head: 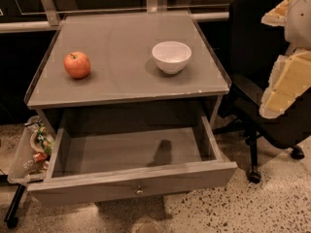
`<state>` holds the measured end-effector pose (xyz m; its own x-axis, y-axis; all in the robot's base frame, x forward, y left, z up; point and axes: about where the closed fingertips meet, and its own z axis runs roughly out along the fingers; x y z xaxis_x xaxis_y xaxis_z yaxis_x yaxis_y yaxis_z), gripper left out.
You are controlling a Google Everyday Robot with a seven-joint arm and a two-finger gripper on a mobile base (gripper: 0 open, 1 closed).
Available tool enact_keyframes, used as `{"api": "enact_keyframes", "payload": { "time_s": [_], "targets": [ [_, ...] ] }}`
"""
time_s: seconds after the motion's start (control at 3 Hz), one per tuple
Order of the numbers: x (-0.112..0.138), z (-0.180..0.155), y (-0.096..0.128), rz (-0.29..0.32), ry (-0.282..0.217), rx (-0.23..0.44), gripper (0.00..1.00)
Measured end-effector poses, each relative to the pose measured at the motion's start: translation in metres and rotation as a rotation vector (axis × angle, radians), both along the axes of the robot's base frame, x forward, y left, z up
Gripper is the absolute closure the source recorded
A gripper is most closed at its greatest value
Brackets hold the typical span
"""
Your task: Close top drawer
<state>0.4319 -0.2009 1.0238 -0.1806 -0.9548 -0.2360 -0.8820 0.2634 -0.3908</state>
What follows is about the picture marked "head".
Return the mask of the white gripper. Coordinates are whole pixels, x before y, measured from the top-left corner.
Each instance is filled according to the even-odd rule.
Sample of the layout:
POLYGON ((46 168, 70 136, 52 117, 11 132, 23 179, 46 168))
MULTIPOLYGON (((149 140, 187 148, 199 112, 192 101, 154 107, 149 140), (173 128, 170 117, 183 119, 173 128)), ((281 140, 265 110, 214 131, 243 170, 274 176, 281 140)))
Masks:
POLYGON ((261 97, 259 114, 273 119, 311 87, 311 0, 283 0, 264 14, 261 23, 285 26, 286 54, 291 54, 277 58, 261 97))

